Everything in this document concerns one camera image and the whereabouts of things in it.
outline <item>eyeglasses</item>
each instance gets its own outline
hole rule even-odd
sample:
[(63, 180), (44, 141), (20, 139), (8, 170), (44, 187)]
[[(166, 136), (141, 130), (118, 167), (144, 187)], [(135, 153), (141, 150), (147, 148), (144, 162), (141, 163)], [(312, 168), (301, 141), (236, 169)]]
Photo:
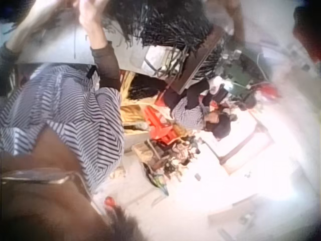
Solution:
[(1, 184), (9, 183), (30, 183), (41, 185), (63, 185), (67, 181), (73, 181), (80, 193), (82, 193), (88, 201), (91, 201), (94, 209), (102, 216), (106, 224), (109, 221), (98, 205), (91, 199), (91, 193), (86, 186), (83, 177), (78, 172), (66, 172), (58, 168), (36, 168), (31, 170), (17, 170), (1, 174)]

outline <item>dark hair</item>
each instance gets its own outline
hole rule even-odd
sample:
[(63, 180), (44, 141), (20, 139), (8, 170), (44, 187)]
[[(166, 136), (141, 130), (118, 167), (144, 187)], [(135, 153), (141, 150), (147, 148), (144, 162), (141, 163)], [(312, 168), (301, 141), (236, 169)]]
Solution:
[[(88, 241), (146, 241), (138, 228), (137, 220), (127, 216), (122, 208), (114, 207), (114, 212), (108, 213), (111, 217), (109, 226), (98, 226), (92, 238)], [(64, 239), (63, 229), (48, 223), (37, 214), (23, 215), (1, 221), (0, 239), (13, 240), (45, 240), (61, 241)]]
[(222, 139), (231, 132), (231, 121), (227, 114), (220, 114), (220, 120), (217, 124), (206, 122), (206, 130), (213, 133), (213, 136)]

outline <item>black sleeve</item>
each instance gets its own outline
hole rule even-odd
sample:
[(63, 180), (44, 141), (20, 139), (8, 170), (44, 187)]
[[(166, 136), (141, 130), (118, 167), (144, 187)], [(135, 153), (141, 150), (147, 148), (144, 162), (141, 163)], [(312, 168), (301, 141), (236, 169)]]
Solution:
[(108, 41), (107, 46), (102, 49), (91, 49), (91, 52), (100, 77), (100, 88), (108, 87), (120, 91), (119, 66), (111, 42)]
[(185, 109), (194, 109), (196, 106), (200, 104), (199, 97), (200, 94), (209, 89), (210, 85), (207, 80), (199, 81), (196, 84), (193, 84), (187, 90), (187, 105)]
[(210, 106), (213, 96), (214, 95), (212, 95), (210, 92), (208, 92), (207, 95), (202, 100), (203, 105)]
[(0, 96), (6, 96), (11, 91), (9, 77), (18, 57), (19, 53), (7, 49), (4, 43), (0, 49)]

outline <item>red plastic chair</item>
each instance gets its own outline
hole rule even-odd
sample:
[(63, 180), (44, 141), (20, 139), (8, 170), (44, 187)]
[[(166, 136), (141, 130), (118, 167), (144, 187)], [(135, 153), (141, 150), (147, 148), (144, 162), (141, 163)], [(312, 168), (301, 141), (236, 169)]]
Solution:
[(154, 140), (161, 140), (170, 144), (178, 138), (173, 126), (154, 108), (147, 106), (144, 109), (144, 117), (150, 126), (150, 137)]

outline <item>striped shirt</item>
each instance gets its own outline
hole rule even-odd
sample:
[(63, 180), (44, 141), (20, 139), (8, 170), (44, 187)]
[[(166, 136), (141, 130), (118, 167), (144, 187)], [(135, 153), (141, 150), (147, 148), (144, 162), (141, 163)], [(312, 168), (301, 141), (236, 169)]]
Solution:
[(95, 91), (86, 74), (68, 65), (48, 66), (15, 90), (0, 106), (0, 150), (30, 153), (39, 133), (51, 127), (76, 155), (93, 192), (118, 165), (124, 136), (118, 90)]
[(190, 130), (203, 130), (205, 128), (204, 116), (210, 112), (208, 106), (200, 103), (193, 109), (186, 109), (187, 97), (184, 97), (174, 107), (172, 117), (175, 121)]

